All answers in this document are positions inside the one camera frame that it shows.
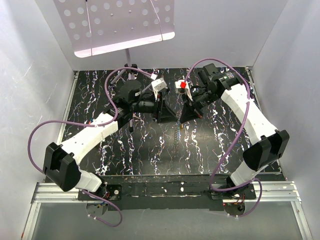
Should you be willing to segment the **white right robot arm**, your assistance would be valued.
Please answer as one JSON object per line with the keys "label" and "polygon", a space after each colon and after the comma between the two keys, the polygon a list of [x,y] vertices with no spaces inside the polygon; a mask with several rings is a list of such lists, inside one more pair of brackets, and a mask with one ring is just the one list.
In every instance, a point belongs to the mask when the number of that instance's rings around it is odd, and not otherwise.
{"label": "white right robot arm", "polygon": [[202,109],[219,99],[241,121],[239,130],[246,131],[251,146],[243,152],[243,161],[227,178],[226,186],[211,188],[214,192],[227,192],[230,198],[237,199],[258,173],[283,156],[290,135],[286,130],[278,130],[263,115],[251,98],[247,81],[235,69],[222,73],[211,63],[202,67],[198,76],[203,85],[195,94],[191,93],[192,87],[186,79],[174,83],[175,91],[183,94],[179,122],[184,124],[203,118]]}

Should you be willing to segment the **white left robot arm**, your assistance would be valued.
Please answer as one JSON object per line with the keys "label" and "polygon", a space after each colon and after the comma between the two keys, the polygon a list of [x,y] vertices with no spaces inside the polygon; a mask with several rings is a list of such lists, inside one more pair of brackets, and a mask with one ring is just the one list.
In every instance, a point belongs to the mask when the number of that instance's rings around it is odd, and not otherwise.
{"label": "white left robot arm", "polygon": [[95,200],[107,196],[107,184],[96,173],[80,169],[82,159],[100,142],[126,125],[135,113],[151,114],[160,123],[176,122],[176,114],[166,105],[163,78],[151,82],[152,92],[142,92],[138,80],[128,80],[112,98],[116,108],[108,107],[93,122],[61,144],[50,143],[45,150],[43,172],[64,192],[86,190]]}

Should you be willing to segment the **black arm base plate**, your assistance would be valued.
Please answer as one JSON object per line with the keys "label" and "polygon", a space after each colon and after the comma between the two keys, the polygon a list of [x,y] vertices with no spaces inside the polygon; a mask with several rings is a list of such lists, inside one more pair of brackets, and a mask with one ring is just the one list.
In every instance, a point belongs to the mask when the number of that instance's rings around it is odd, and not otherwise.
{"label": "black arm base plate", "polygon": [[224,201],[244,203],[258,194],[253,184],[234,192],[213,192],[208,174],[103,175],[107,200],[120,210],[207,209],[223,211]]}

